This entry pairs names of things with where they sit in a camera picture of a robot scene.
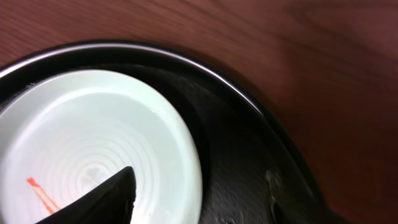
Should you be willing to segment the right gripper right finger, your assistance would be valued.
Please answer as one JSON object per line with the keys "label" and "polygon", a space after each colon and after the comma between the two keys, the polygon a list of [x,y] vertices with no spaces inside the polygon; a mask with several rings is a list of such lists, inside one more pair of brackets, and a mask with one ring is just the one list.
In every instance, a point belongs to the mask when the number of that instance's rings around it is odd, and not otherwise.
{"label": "right gripper right finger", "polygon": [[275,224],[293,224],[291,210],[279,202],[272,203],[272,219]]}

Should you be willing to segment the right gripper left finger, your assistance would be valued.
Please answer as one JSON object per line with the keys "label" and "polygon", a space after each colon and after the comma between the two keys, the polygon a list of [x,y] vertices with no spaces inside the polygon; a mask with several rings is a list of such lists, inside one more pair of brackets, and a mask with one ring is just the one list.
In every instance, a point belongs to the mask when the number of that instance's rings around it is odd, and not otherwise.
{"label": "right gripper left finger", "polygon": [[135,199],[134,169],[127,166],[37,224],[130,224]]}

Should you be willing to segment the light blue plate top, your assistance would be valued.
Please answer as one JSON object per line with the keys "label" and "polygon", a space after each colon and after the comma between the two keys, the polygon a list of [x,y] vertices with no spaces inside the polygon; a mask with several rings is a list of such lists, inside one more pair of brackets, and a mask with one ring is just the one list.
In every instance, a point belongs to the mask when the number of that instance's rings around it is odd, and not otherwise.
{"label": "light blue plate top", "polygon": [[133,223],[197,223],[197,147],[172,104],[106,70],[44,80],[1,111],[1,222],[35,223],[130,166]]}

